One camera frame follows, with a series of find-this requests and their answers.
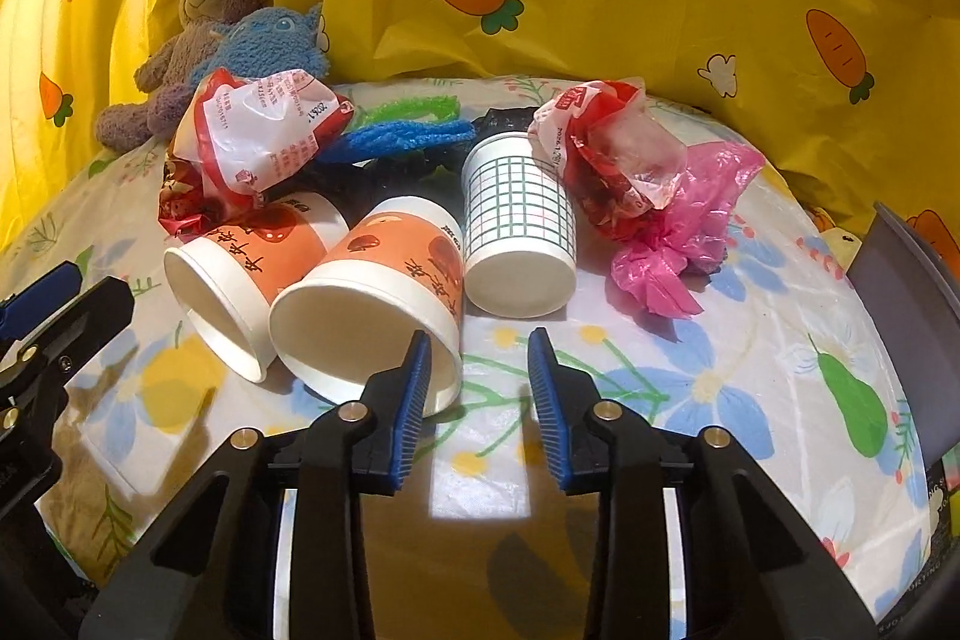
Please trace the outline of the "blue plush monster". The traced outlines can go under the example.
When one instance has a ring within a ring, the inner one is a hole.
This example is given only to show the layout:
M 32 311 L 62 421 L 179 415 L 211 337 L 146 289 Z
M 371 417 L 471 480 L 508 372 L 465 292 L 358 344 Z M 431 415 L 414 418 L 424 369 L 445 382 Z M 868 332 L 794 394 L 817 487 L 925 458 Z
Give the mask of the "blue plush monster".
M 217 48 L 189 74 L 190 89 L 218 68 L 243 80 L 288 70 L 306 71 L 324 80 L 331 69 L 329 37 L 320 3 L 306 13 L 283 7 L 260 8 L 234 25 L 218 23 L 212 35 Z

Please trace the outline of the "blue foam net sleeve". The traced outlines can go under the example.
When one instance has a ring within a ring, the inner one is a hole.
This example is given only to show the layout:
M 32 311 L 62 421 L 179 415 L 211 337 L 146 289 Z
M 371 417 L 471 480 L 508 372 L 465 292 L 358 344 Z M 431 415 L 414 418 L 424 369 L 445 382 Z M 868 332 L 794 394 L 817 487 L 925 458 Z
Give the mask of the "blue foam net sleeve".
M 467 120 L 448 120 L 439 124 L 394 120 L 343 133 L 314 156 L 314 163 L 363 163 L 370 159 L 398 156 L 404 152 L 471 142 L 473 138 L 475 127 Z

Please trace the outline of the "black plastic bag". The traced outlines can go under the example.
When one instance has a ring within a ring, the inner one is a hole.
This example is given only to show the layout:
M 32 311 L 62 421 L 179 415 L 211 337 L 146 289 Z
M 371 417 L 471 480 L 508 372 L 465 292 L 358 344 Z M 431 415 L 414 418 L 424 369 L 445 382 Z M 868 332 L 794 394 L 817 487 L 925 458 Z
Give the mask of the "black plastic bag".
M 438 203 L 460 221 L 464 218 L 466 199 L 460 174 L 469 152 L 498 133 L 526 131 L 532 117 L 532 107 L 488 109 L 477 119 L 467 120 L 475 127 L 471 142 L 356 164 L 318 164 L 311 159 L 288 181 L 270 188 L 268 197 L 278 200 L 295 191 L 319 193 L 345 216 L 350 226 L 389 198 L 420 197 Z

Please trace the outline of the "floral bed sheet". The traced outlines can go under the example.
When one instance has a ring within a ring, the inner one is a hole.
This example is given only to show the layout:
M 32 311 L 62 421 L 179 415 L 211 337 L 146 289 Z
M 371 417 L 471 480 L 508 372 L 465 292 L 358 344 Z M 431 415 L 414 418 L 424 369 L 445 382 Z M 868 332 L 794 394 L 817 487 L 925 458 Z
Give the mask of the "floral bed sheet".
M 324 401 L 274 365 L 233 374 L 172 299 L 156 220 L 164 149 L 86 158 L 31 226 L 2 229 L 2 287 L 62 262 L 117 276 L 132 325 L 70 383 L 55 429 L 50 531 L 107 580 L 224 437 L 308 424 Z M 608 282 L 610 248 L 578 237 L 578 287 L 547 320 L 562 362 L 652 424 L 722 425 L 811 523 L 869 611 L 884 614 L 923 567 L 931 515 L 918 435 L 895 367 L 843 268 L 773 172 L 737 203 L 727 257 L 693 284 L 692 320 L 648 320 Z M 433 419 L 412 474 L 363 503 L 374 622 L 384 638 L 576 638 L 596 503 L 558 491 L 526 380 L 529 325 L 467 310 L 459 403 Z

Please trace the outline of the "large green grid paper cup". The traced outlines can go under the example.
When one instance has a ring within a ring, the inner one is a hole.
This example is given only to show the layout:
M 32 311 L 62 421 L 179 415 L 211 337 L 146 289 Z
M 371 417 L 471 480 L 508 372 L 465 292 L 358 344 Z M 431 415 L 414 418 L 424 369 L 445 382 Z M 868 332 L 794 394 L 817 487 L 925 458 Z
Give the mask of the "large green grid paper cup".
M 478 142 L 462 167 L 464 287 L 503 319 L 555 314 L 576 291 L 576 220 L 555 167 L 524 131 Z

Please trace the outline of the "green foam net sleeve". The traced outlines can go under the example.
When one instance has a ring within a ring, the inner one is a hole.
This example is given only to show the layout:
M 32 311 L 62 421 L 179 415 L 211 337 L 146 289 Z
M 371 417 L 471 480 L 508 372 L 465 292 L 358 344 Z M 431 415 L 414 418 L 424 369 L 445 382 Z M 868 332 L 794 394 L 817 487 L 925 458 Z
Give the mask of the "green foam net sleeve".
M 364 128 L 391 122 L 449 122 L 460 115 L 459 99 L 449 94 L 407 96 L 376 104 L 370 109 L 356 108 L 353 127 Z

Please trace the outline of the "red white snack bag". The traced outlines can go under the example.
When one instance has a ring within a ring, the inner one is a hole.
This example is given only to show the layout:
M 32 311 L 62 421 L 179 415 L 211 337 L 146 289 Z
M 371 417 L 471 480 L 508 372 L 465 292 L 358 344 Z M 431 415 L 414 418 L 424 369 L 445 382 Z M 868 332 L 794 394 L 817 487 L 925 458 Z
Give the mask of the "red white snack bag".
M 352 117 L 352 104 L 307 71 L 246 80 L 213 70 L 167 145 L 158 223 L 187 239 L 260 208 Z

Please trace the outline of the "orange paper cup right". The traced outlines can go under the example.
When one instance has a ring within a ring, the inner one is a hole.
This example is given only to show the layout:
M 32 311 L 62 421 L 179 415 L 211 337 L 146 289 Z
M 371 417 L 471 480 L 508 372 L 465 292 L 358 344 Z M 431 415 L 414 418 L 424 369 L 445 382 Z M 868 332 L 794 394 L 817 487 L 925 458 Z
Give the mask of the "orange paper cup right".
M 430 338 L 423 414 L 443 413 L 462 388 L 462 230 L 421 197 L 387 198 L 270 307 L 277 356 L 314 393 L 353 401 L 371 375 L 400 364 L 410 339 Z

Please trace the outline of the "grey plastic trash bin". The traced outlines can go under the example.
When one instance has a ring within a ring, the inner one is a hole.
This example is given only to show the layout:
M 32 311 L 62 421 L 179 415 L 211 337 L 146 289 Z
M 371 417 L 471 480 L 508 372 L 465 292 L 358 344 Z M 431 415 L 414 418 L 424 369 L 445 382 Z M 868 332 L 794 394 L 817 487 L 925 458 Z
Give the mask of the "grey plastic trash bin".
M 882 203 L 874 209 L 848 276 L 900 378 L 931 468 L 958 443 L 958 281 L 900 216 Z

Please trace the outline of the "pink plastic bag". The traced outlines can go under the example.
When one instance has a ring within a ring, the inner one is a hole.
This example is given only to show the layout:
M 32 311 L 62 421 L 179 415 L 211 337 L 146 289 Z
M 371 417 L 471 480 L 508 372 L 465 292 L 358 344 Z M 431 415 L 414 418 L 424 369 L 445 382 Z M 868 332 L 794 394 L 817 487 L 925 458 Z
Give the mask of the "pink plastic bag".
M 682 275 L 713 275 L 721 268 L 729 218 L 763 164 L 763 154 L 742 143 L 690 146 L 669 205 L 651 209 L 635 236 L 613 255 L 613 284 L 648 314 L 664 319 L 701 314 L 703 307 Z

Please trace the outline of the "orange paper cup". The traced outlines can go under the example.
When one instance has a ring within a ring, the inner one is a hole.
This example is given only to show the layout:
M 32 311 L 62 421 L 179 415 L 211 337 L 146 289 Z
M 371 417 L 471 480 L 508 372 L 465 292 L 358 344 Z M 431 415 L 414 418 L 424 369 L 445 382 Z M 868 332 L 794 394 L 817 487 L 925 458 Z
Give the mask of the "orange paper cup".
M 171 247 L 163 271 L 190 325 L 228 369 L 260 383 L 277 358 L 268 315 L 347 236 L 348 224 L 319 193 L 293 193 Z
M 462 388 L 462 230 L 421 197 L 387 198 L 270 307 L 277 356 L 314 393 L 353 401 L 371 375 L 400 364 L 410 339 L 430 338 L 423 414 L 443 413 Z

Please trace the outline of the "red white plastic wrapper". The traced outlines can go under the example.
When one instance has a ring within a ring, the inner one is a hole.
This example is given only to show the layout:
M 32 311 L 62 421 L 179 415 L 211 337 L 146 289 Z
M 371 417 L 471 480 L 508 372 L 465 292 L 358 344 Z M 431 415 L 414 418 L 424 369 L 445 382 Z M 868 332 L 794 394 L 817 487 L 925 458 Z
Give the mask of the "red white plastic wrapper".
M 540 106 L 532 144 L 602 236 L 628 242 L 647 216 L 669 206 L 686 146 L 652 117 L 641 83 L 587 81 Z

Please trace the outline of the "orange paper cup left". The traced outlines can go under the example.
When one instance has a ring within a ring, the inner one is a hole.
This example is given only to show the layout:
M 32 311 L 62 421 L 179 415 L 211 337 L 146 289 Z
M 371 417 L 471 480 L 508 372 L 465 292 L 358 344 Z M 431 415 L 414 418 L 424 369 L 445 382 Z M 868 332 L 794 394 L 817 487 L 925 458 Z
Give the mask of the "orange paper cup left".
M 268 315 L 347 236 L 348 224 L 319 193 L 293 193 L 171 247 L 163 271 L 190 325 L 228 369 L 260 383 L 277 358 Z

